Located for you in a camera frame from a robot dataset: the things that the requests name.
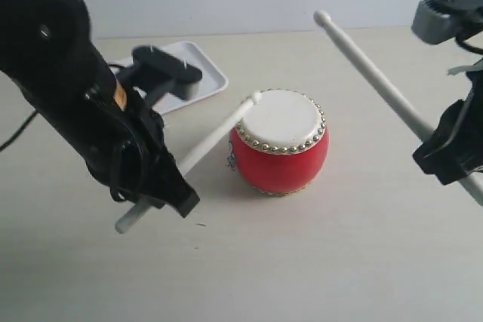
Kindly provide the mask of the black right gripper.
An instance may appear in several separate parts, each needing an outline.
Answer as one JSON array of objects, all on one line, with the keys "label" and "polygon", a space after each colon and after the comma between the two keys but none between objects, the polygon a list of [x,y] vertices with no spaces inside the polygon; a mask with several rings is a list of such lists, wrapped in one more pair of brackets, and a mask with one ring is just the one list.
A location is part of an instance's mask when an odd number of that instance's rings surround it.
[{"label": "black right gripper", "polygon": [[482,61],[455,66],[448,74],[465,75],[469,93],[448,107],[440,125],[412,155],[420,169],[443,186],[482,172]]}]

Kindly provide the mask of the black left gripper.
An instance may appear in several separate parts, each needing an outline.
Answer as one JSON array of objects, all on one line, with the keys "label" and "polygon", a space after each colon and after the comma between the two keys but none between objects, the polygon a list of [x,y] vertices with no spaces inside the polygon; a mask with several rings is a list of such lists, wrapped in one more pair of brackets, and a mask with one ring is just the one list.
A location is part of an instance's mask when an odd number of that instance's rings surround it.
[{"label": "black left gripper", "polygon": [[56,130],[114,201],[148,198],[186,218],[200,201],[165,145],[161,116],[135,90],[69,87],[56,93]]}]

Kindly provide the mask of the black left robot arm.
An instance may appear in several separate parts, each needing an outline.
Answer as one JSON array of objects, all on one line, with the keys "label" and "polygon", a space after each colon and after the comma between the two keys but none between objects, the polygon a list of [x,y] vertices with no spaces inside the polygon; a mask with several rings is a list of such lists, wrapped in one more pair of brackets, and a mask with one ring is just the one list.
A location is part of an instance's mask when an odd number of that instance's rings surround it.
[{"label": "black left robot arm", "polygon": [[199,196],[165,145],[153,106],[193,96],[202,71],[141,45],[111,70],[91,41],[83,0],[1,0],[1,71],[84,159],[114,201],[173,207],[187,216]]}]

